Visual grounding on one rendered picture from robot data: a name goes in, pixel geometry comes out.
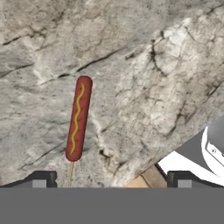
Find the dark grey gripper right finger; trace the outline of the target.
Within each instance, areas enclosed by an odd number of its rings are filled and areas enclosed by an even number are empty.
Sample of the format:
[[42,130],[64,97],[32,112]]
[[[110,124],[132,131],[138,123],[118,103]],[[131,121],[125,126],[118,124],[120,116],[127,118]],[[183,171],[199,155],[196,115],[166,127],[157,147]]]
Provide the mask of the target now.
[[223,188],[223,185],[202,180],[190,171],[168,171],[166,181],[167,187],[172,188]]

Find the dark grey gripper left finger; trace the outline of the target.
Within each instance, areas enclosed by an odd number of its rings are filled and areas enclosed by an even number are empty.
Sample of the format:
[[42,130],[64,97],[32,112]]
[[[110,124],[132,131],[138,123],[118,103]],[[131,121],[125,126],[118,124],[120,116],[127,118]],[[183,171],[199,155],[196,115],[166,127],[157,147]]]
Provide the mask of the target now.
[[24,188],[57,188],[56,171],[34,171],[26,178],[1,185],[1,188],[24,187]]

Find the red hot dog on stick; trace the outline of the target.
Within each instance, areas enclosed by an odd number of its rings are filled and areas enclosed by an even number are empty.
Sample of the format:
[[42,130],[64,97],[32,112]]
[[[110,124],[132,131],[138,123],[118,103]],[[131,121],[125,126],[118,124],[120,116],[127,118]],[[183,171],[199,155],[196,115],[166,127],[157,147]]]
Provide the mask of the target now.
[[76,81],[70,127],[66,143],[66,159],[70,162],[68,186],[72,185],[74,163],[81,158],[85,139],[93,81],[80,76]]

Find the white and grey round object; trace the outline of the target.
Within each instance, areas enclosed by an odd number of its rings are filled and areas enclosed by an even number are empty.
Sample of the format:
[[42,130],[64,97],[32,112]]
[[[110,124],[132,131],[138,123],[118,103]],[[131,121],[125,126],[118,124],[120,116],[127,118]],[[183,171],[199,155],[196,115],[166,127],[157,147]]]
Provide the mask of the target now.
[[224,179],[224,115],[205,127],[201,152],[208,168]]

